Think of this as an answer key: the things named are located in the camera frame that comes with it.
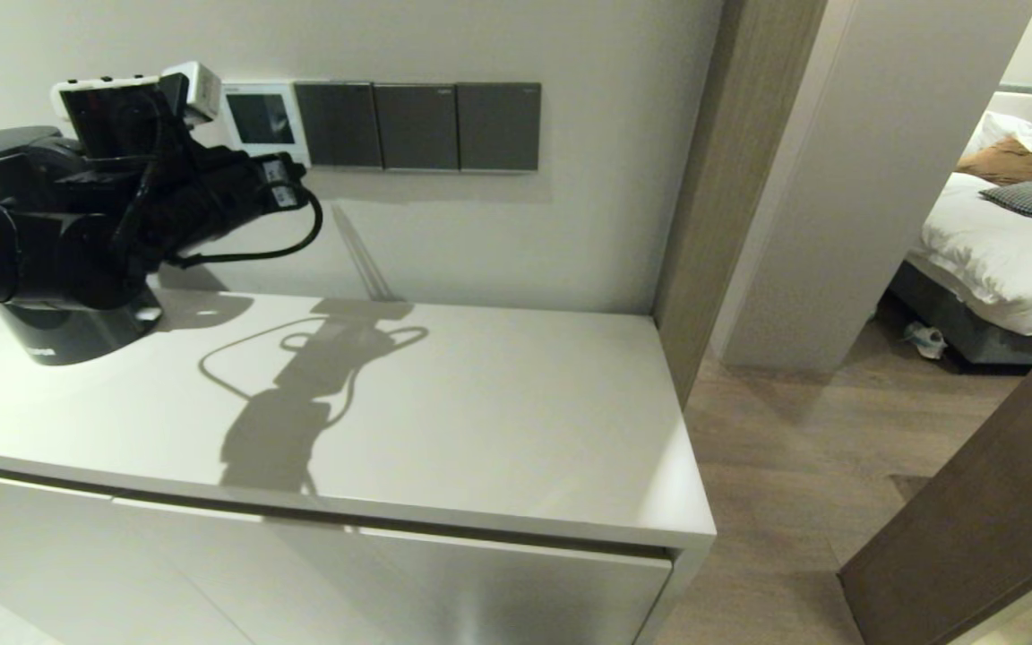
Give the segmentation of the dark grey square panel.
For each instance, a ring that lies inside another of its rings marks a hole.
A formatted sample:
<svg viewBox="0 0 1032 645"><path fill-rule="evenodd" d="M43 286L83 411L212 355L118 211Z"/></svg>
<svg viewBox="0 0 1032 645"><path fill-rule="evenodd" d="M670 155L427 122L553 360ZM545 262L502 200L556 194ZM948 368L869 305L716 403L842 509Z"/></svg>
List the dark grey square panel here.
<svg viewBox="0 0 1032 645"><path fill-rule="evenodd" d="M455 90L460 170L539 171L541 84L467 82Z"/></svg>
<svg viewBox="0 0 1032 645"><path fill-rule="evenodd" d="M386 170L460 170L453 85L376 84L373 91Z"/></svg>

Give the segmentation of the wide white cabinet door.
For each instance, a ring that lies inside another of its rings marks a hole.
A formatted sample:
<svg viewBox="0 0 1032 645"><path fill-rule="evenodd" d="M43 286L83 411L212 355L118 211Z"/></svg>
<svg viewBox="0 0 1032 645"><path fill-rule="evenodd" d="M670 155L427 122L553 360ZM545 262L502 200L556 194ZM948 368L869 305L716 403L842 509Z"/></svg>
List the wide white cabinet door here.
<svg viewBox="0 0 1032 645"><path fill-rule="evenodd" d="M663 555L118 499L255 645L632 645Z"/></svg>

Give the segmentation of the grey triple rocker wall switch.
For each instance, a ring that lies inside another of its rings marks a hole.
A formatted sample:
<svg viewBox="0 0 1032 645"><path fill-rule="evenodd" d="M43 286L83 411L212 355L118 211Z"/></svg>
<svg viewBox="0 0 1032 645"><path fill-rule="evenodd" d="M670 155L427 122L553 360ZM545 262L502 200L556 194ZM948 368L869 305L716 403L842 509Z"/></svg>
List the grey triple rocker wall switch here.
<svg viewBox="0 0 1032 645"><path fill-rule="evenodd" d="M384 168L372 84L295 82L292 89L312 165L361 170Z"/></svg>

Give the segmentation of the small white pillow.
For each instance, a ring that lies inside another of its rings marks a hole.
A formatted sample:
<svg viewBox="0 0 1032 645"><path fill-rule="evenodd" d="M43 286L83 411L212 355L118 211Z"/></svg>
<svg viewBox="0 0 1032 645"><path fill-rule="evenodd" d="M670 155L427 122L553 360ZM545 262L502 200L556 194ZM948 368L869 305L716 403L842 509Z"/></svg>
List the small white pillow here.
<svg viewBox="0 0 1032 645"><path fill-rule="evenodd" d="M1032 151L1032 122L1012 115L985 111L961 156L969 158L1006 138L1015 139Z"/></svg>

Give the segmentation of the bed with white duvet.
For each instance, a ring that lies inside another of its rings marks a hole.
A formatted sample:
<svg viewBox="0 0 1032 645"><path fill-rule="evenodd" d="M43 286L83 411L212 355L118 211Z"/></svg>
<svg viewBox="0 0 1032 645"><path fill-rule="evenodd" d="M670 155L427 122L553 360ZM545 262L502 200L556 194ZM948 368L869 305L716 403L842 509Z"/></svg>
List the bed with white duvet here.
<svg viewBox="0 0 1032 645"><path fill-rule="evenodd" d="M888 291L912 322L942 332L945 354L1031 366L1032 218L983 200L995 187L953 173Z"/></svg>

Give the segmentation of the white cabinet body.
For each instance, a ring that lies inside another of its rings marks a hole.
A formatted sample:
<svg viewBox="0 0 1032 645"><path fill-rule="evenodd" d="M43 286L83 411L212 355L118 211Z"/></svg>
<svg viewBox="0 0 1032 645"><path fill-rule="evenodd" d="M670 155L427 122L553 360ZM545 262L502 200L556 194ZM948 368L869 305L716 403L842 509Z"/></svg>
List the white cabinet body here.
<svg viewBox="0 0 1032 645"><path fill-rule="evenodd" d="M652 645L717 535L643 317L162 289L79 365L0 320L0 478L118 499L663 555Z"/></svg>

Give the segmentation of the narrow white cabinet door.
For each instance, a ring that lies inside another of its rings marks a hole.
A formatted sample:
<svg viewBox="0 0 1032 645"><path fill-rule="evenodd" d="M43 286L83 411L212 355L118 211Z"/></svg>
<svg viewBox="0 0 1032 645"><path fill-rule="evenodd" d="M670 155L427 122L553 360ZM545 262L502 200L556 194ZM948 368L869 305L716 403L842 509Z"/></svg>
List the narrow white cabinet door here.
<svg viewBox="0 0 1032 645"><path fill-rule="evenodd" d="M63 645L253 645L109 495L3 478L0 604Z"/></svg>

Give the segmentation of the brown wooden door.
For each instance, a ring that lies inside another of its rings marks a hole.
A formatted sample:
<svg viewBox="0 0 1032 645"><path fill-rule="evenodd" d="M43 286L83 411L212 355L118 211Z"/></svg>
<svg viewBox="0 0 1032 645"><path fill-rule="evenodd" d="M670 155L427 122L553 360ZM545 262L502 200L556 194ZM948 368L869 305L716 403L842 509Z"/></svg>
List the brown wooden door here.
<svg viewBox="0 0 1032 645"><path fill-rule="evenodd" d="M950 645L1032 591L1032 370L838 576L864 645Z"/></svg>

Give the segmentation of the light shoe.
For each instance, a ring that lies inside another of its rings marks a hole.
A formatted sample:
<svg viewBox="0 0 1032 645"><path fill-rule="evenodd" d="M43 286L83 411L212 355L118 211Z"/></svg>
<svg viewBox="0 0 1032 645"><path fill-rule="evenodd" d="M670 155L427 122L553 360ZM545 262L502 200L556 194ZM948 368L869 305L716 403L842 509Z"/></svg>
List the light shoe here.
<svg viewBox="0 0 1032 645"><path fill-rule="evenodd" d="M933 362L941 360L949 346L938 328L928 327L916 320L907 325L902 334L902 338L912 344L922 359Z"/></svg>

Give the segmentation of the white wall thermostat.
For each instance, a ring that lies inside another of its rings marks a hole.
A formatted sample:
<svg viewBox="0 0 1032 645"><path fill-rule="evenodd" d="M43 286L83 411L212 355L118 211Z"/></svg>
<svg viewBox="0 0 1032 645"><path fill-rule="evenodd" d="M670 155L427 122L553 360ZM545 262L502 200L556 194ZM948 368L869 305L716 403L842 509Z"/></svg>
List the white wall thermostat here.
<svg viewBox="0 0 1032 645"><path fill-rule="evenodd" d="M311 167L294 82L223 82L220 117L230 139L251 156L286 152Z"/></svg>

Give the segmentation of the wooden door frame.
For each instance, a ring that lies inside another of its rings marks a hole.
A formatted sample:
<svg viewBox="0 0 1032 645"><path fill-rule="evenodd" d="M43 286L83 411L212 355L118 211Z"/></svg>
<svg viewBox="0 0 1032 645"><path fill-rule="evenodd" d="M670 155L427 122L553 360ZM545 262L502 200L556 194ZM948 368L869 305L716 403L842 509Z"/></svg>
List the wooden door frame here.
<svg viewBox="0 0 1032 645"><path fill-rule="evenodd" d="M724 0L651 309L691 397L829 0Z"/></svg>

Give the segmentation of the brown cushion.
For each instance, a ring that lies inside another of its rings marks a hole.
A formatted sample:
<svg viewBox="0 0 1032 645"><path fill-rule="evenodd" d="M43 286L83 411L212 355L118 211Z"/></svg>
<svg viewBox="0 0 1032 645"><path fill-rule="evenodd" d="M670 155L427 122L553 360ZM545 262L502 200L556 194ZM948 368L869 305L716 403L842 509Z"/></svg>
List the brown cushion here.
<svg viewBox="0 0 1032 645"><path fill-rule="evenodd" d="M957 173L982 178L996 186L1011 186L1032 181L1032 150L1014 136L1004 136L959 160Z"/></svg>

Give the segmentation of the black electric kettle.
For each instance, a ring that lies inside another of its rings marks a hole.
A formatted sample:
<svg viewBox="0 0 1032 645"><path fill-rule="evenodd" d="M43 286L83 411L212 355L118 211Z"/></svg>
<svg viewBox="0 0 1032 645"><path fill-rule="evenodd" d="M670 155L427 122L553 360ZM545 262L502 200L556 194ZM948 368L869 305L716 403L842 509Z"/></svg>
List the black electric kettle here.
<svg viewBox="0 0 1032 645"><path fill-rule="evenodd" d="M56 127L0 130L0 202L39 212L60 205L58 179L86 171L80 143ZM103 357L154 331L161 305L148 287L128 305L107 311L1 305L0 318L33 362L73 365Z"/></svg>

